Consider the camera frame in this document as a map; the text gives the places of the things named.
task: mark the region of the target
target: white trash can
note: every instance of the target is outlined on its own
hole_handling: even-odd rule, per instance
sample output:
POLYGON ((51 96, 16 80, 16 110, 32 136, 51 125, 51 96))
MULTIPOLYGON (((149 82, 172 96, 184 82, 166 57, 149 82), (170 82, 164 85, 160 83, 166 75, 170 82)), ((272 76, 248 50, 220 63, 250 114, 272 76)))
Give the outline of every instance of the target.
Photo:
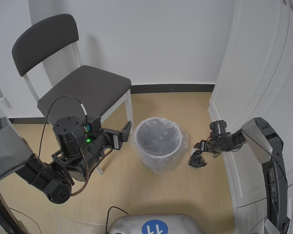
POLYGON ((145 166, 156 173, 164 173, 188 147, 188 136, 175 122, 153 117, 136 127, 131 142, 145 166))

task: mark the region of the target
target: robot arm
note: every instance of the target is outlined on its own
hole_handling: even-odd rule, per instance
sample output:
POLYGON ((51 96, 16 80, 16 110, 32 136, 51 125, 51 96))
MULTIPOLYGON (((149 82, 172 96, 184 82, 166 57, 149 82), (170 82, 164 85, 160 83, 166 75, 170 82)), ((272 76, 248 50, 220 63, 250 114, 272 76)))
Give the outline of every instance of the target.
POLYGON ((50 164, 42 162, 17 133, 8 118, 0 118, 0 179, 16 172, 21 178, 44 192, 56 204, 71 196, 73 179, 84 182, 105 157, 104 151, 120 150, 128 141, 131 122, 121 131, 101 127, 100 117, 85 121, 70 116, 53 126, 60 150, 52 155, 50 164))
POLYGON ((263 168, 267 195, 267 217, 264 233, 286 234, 290 219, 287 217, 287 179, 282 156, 283 141, 263 118, 253 118, 236 133, 226 132, 224 120, 210 124, 212 130, 207 141, 202 140, 194 148, 218 154, 239 150, 248 143, 263 168))

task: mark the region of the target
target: white label sticker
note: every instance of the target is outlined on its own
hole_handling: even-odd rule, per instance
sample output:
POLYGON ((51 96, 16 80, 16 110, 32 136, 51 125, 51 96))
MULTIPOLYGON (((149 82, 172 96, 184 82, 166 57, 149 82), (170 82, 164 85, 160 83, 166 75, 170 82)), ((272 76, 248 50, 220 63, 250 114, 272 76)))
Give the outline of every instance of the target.
POLYGON ((115 147, 115 149, 119 149, 117 135, 113 135, 113 139, 114 139, 114 147, 115 147))
POLYGON ((203 151, 204 148, 205 148, 205 142, 203 141, 201 151, 203 151))

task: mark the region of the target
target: transparent tape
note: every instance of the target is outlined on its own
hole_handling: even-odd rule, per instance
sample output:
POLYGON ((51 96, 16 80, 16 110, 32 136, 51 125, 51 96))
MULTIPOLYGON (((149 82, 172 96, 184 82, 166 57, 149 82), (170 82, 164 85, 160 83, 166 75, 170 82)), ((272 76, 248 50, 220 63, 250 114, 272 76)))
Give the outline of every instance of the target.
POLYGON ((188 136, 175 122, 153 117, 136 127, 130 144, 145 166, 156 173, 165 173, 188 147, 188 136))

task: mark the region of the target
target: chair seat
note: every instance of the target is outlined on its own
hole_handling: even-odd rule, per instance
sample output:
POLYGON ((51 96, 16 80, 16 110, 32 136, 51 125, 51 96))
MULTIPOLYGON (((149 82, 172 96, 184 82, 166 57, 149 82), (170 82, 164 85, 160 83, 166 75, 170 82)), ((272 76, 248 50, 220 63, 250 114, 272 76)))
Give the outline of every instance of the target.
MULTIPOLYGON (((89 117, 102 116, 131 87, 131 81, 95 67, 83 65, 47 92, 39 101, 38 109, 44 116, 58 97, 70 95, 79 99, 89 117)), ((56 101, 50 110, 48 121, 53 125, 66 116, 84 119, 84 112, 77 100, 63 97, 56 101)))

